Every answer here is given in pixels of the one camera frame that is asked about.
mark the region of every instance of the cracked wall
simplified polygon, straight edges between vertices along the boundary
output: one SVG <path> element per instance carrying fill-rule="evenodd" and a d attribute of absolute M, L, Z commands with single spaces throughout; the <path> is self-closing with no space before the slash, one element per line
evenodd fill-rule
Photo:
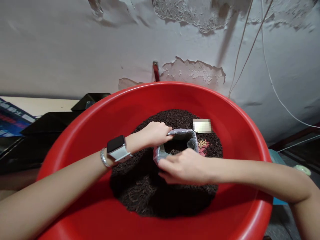
<path fill-rule="evenodd" d="M 179 57 L 173 63 L 164 64 L 162 69 L 160 81 L 194 83 L 216 91 L 226 79 L 222 67 L 217 68 L 201 61 L 183 61 Z"/>
<path fill-rule="evenodd" d="M 159 63 L 161 81 L 194 82 L 228 95 L 250 0 L 189 0 L 194 5 L 185 6 L 181 16 L 173 14 L 174 5 L 156 10 L 154 4 L 164 2 L 173 3 L 0 1 L 2 96 L 80 99 L 88 92 L 115 93 L 154 81 L 153 61 Z M 264 11 L 269 2 L 263 0 Z M 274 87 L 287 108 L 308 124 L 320 121 L 320 2 L 314 2 L 274 0 L 263 26 Z M 261 1 L 254 0 L 236 78 L 259 22 Z M 284 110 L 272 90 L 261 35 L 231 98 L 267 142 L 305 127 Z"/>
<path fill-rule="evenodd" d="M 270 0 L 263 0 L 264 11 L 268 8 Z M 273 25 L 285 24 L 296 29 L 306 27 L 306 16 L 314 7 L 315 0 L 274 0 L 267 15 L 266 22 Z M 171 19 L 177 22 L 186 22 L 196 26 L 200 32 L 208 33 L 224 28 L 235 13 L 240 13 L 245 19 L 249 8 L 249 0 L 153 0 L 156 14 L 162 19 Z M 254 1 L 248 24 L 261 22 L 260 1 Z"/>

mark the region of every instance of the potting soil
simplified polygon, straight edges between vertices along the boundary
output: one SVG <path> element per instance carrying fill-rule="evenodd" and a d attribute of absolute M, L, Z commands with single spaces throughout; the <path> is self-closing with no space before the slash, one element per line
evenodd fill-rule
<path fill-rule="evenodd" d="M 152 121 L 164 122 L 173 129 L 192 129 L 192 119 L 199 117 L 186 110 L 162 111 L 142 122 L 133 133 Z M 206 157 L 222 157 L 222 145 L 215 133 L 197 133 L 197 138 L 209 143 L 204 150 Z M 183 141 L 171 141 L 165 144 L 165 150 L 174 155 L 185 145 Z M 210 205 L 218 190 L 217 185 L 168 185 L 159 171 L 153 161 L 153 148 L 146 148 L 112 169 L 110 187 L 128 211 L 161 218 L 196 215 Z"/>

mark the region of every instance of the seeds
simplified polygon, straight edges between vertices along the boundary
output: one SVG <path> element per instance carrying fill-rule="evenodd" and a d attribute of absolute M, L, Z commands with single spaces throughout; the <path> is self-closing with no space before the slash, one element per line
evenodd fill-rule
<path fill-rule="evenodd" d="M 203 147 L 206 147 L 208 145 L 207 141 L 204 140 L 204 139 L 201 139 L 200 141 L 198 141 L 198 146 L 199 146 L 199 149 L 203 148 Z"/>

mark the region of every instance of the plastic bag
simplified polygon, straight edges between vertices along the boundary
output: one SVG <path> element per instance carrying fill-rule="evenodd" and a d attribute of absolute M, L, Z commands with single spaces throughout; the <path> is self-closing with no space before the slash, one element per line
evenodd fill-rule
<path fill-rule="evenodd" d="M 175 139 L 175 140 L 183 140 L 186 138 L 190 139 L 187 142 L 187 147 L 192 148 L 197 153 L 199 152 L 197 135 L 196 135 L 196 132 L 193 131 L 192 129 L 177 128 L 177 129 L 171 130 L 168 133 L 168 135 L 174 135 L 173 139 Z M 171 155 L 171 154 L 167 153 L 164 150 L 163 144 L 161 144 L 160 146 L 156 146 L 153 149 L 153 160 L 157 165 L 158 165 L 158 162 L 161 158 L 166 158 L 169 155 Z"/>

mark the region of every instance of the white cable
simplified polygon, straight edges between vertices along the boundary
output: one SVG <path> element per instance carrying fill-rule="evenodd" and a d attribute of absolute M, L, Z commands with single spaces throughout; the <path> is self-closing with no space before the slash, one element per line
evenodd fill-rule
<path fill-rule="evenodd" d="M 261 9 L 262 9 L 262 16 L 263 16 L 263 0 L 261 0 Z M 261 28 L 261 34 L 262 34 L 262 49 L 263 49 L 263 57 L 264 57 L 264 62 L 266 63 L 266 66 L 267 66 L 267 70 L 268 70 L 268 74 L 269 74 L 269 79 L 270 79 L 270 82 L 271 82 L 271 85 L 272 85 L 272 88 L 273 88 L 273 91 L 274 93 L 276 94 L 279 102 L 282 104 L 282 106 L 287 110 L 287 112 L 297 121 L 309 126 L 309 127 L 315 127 L 315 128 L 320 128 L 320 127 L 317 127 L 317 126 L 313 126 L 313 125 L 309 125 L 307 123 L 304 123 L 302 121 L 300 121 L 298 118 L 296 118 L 295 116 L 292 115 L 292 113 L 287 109 L 287 107 L 281 102 L 277 92 L 276 92 L 276 89 L 274 88 L 274 85 L 273 85 L 273 82 L 272 82 L 272 79 L 271 79 L 271 75 L 270 75 L 270 71 L 269 71 L 269 66 L 268 66 L 268 63 L 267 63 L 267 59 L 266 59 L 266 52 L 264 50 L 264 43 L 263 43 L 263 28 Z"/>
<path fill-rule="evenodd" d="M 234 65 L 233 79 L 232 79 L 232 83 L 231 83 L 231 85 L 230 85 L 229 95 L 228 95 L 228 98 L 229 98 L 229 99 L 230 99 L 230 94 L 231 94 L 231 88 L 232 88 L 232 85 L 233 85 L 233 82 L 234 82 L 234 77 L 236 76 L 236 69 L 237 69 L 238 57 L 239 57 L 240 48 L 241 48 L 241 45 L 242 45 L 242 40 L 243 40 L 244 32 L 246 31 L 247 22 L 248 22 L 250 10 L 251 10 L 252 2 L 253 2 L 253 0 L 251 0 L 250 5 L 249 5 L 248 15 L 247 15 L 246 22 L 245 22 L 245 24 L 244 24 L 244 29 L 243 29 L 243 32 L 242 32 L 242 37 L 241 37 L 241 41 L 240 41 L 240 45 L 239 45 L 239 49 L 238 49 L 237 58 L 236 58 L 236 64 Z"/>
<path fill-rule="evenodd" d="M 251 52 L 252 52 L 253 46 L 254 46 L 254 44 L 255 44 L 255 42 L 256 42 L 256 40 L 257 40 L 257 37 L 258 37 L 259 32 L 260 32 L 260 29 L 262 28 L 263 22 L 266 20 L 266 17 L 267 17 L 267 14 L 268 14 L 269 10 L 270 10 L 270 7 L 271 7 L 271 5 L 272 5 L 272 2 L 273 2 L 273 0 L 270 1 L 269 7 L 268 7 L 268 9 L 267 9 L 267 12 L 266 12 L 266 14 L 264 15 L 264 18 L 262 19 L 262 22 L 261 22 L 261 24 L 260 24 L 259 30 L 258 30 L 258 32 L 257 32 L 257 35 L 256 35 L 254 41 L 253 41 L 252 47 L 251 47 L 251 49 L 250 49 L 249 55 L 248 55 L 248 57 L 247 57 L 247 60 L 246 60 L 246 62 L 245 62 L 244 65 L 243 65 L 243 68 L 242 68 L 242 70 L 241 70 L 241 73 L 240 73 L 240 75 L 239 75 L 236 83 L 234 84 L 234 86 L 233 86 L 232 88 L 230 88 L 231 90 L 229 91 L 229 98 L 230 98 L 231 92 L 233 91 L 234 87 L 237 85 L 237 83 L 238 83 L 238 81 L 239 81 L 239 79 L 240 79 L 240 77 L 241 77 L 241 75 L 242 75 L 242 72 L 243 72 L 243 70 L 244 70 L 244 67 L 246 66 L 246 64 L 247 64 L 247 62 L 248 62 L 248 60 L 249 60 L 249 57 L 250 57 L 250 54 L 251 54 Z"/>
<path fill-rule="evenodd" d="M 317 135 L 317 136 L 312 137 L 312 138 L 308 138 L 307 140 L 304 140 L 304 141 L 302 141 L 302 142 L 298 142 L 298 143 L 296 143 L 296 144 L 293 144 L 292 146 L 286 147 L 286 148 L 284 148 L 284 149 L 282 149 L 282 150 L 280 150 L 280 151 L 277 151 L 277 152 L 281 152 L 281 151 L 283 151 L 283 150 L 286 150 L 286 149 L 288 149 L 288 148 L 291 148 L 291 147 L 296 146 L 296 145 L 298 145 L 298 144 L 300 144 L 300 143 L 309 141 L 309 140 L 314 139 L 314 138 L 317 138 L 317 137 L 320 137 L 320 135 Z"/>

